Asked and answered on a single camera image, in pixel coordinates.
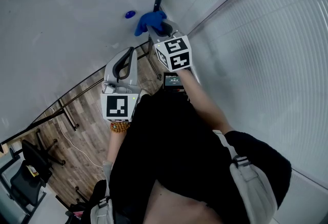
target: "person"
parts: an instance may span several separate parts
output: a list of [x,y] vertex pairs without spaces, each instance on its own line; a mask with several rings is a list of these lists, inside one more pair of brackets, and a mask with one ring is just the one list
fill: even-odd
[[[107,161],[114,163],[109,181],[114,222],[255,223],[232,176],[227,145],[264,172],[276,207],[289,188],[290,162],[266,143],[235,131],[189,70],[177,74],[190,101],[164,90],[145,94],[129,129],[111,132]],[[90,207],[104,197],[106,185],[103,180],[96,185]],[[261,210],[255,207],[253,214],[263,216]],[[88,215],[84,223],[90,223]]]

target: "cable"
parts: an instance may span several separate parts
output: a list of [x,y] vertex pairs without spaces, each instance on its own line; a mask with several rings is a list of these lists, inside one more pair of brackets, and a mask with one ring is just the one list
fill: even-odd
[[92,162],[92,160],[90,159],[90,157],[89,157],[85,152],[83,152],[81,149],[79,149],[78,147],[76,147],[76,146],[72,143],[72,141],[69,140],[69,139],[66,137],[66,135],[64,134],[64,132],[63,132],[63,130],[62,130],[62,127],[60,126],[58,116],[57,116],[57,121],[58,121],[58,125],[59,125],[59,128],[60,128],[60,131],[61,131],[61,133],[63,134],[64,138],[66,138],[66,139],[69,141],[69,143],[71,143],[71,145],[72,145],[73,147],[75,147],[79,152],[85,154],[85,156],[90,160],[90,162],[91,162],[92,164],[94,164],[96,167],[103,168],[103,167],[101,167],[101,166],[96,165],[94,162]]

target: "small screen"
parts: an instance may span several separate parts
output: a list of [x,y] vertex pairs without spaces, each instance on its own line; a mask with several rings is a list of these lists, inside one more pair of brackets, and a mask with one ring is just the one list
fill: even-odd
[[182,86],[179,76],[166,76],[165,86]]

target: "beaded bracelet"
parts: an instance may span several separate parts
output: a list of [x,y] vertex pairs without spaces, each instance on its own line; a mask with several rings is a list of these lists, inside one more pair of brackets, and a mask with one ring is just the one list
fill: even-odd
[[111,122],[111,131],[115,133],[126,132],[129,127],[129,122]]

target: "forearm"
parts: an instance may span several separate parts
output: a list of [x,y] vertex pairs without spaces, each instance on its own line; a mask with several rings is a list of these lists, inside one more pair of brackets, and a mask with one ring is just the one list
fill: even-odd
[[126,132],[116,133],[111,131],[111,138],[109,140],[107,161],[114,163],[117,157],[119,148],[121,147],[123,140],[126,136]]
[[184,89],[198,115],[212,128],[222,134],[231,131],[226,116],[222,110],[209,98],[192,73],[186,69],[177,71]]

